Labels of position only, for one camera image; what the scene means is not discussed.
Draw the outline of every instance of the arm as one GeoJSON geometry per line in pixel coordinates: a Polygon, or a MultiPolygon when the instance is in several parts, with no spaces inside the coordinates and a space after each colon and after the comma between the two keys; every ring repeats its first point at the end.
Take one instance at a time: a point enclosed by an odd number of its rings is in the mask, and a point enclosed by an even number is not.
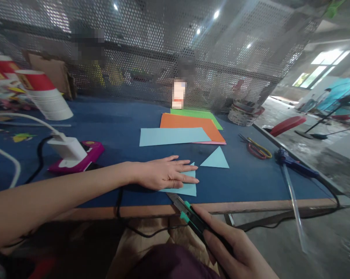
{"type": "Polygon", "coordinates": [[[124,162],[0,192],[0,247],[57,215],[127,184],[152,190],[181,188],[198,180],[180,172],[196,170],[178,156],[146,163],[124,162]]]}

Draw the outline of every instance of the hand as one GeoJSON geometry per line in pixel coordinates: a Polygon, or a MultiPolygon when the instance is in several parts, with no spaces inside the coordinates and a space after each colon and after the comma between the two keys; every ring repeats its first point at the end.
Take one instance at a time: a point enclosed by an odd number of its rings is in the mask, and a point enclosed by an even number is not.
{"type": "Polygon", "coordinates": [[[234,257],[213,233],[208,230],[203,232],[208,249],[230,278],[278,279],[244,231],[223,223],[197,205],[192,206],[198,215],[233,247],[234,257]]]}
{"type": "Polygon", "coordinates": [[[180,160],[178,155],[149,161],[146,163],[133,163],[133,179],[131,183],[139,184],[145,188],[159,191],[165,188],[182,188],[185,183],[198,183],[199,180],[181,174],[181,172],[195,171],[197,166],[186,165],[190,160],[180,160]]]}

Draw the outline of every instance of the purple clothing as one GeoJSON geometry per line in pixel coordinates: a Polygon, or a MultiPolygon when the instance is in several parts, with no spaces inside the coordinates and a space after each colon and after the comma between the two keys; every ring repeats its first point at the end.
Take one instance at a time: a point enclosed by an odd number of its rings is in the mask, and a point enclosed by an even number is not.
{"type": "Polygon", "coordinates": [[[220,279],[188,250],[176,244],[154,246],[129,272],[126,279],[220,279]]]}

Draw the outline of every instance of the table leg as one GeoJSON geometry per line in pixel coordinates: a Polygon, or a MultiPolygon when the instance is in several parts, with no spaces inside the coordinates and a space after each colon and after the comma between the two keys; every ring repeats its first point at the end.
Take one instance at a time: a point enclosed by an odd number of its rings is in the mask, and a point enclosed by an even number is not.
{"type": "Polygon", "coordinates": [[[233,216],[232,214],[224,214],[224,218],[225,218],[225,222],[232,226],[232,227],[235,227],[235,224],[234,224],[234,220],[233,220],[233,216]]]}

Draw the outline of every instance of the concrete floor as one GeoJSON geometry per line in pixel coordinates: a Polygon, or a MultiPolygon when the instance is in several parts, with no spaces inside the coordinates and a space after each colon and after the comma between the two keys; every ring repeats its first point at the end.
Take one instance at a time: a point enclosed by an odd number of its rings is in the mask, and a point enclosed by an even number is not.
{"type": "MultiPolygon", "coordinates": [[[[274,126],[299,115],[292,106],[268,98],[264,114],[256,121],[259,126],[274,126]]],[[[315,124],[316,117],[295,129],[305,131],[315,124]]],[[[328,134],[346,129],[339,123],[318,125],[311,133],[328,134]]],[[[350,162],[326,149],[350,132],[329,136],[329,139],[308,140],[287,131],[277,137],[283,144],[331,178],[350,197],[350,162]]],[[[238,224],[274,215],[277,212],[233,214],[238,224]]],[[[247,234],[281,279],[285,278],[350,278],[350,208],[331,215],[303,220],[309,253],[301,252],[295,221],[287,221],[276,229],[255,228],[247,234]]]]}

